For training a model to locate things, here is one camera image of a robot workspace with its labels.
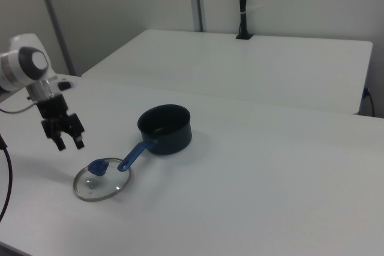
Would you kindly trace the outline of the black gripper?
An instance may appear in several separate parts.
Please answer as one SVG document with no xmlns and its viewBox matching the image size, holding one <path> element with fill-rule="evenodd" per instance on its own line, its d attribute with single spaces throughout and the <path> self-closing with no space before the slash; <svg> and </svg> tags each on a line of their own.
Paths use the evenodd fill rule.
<svg viewBox="0 0 384 256">
<path fill-rule="evenodd" d="M 75 113 L 67 114 L 68 106 L 63 94 L 38 102 L 37 108 L 43 118 L 41 124 L 46 137 L 56 144 L 59 151 L 65 149 L 65 144 L 61 130 L 55 124 L 64 126 L 64 132 L 73 139 L 77 149 L 85 147 L 82 138 L 85 129 Z"/>
</svg>

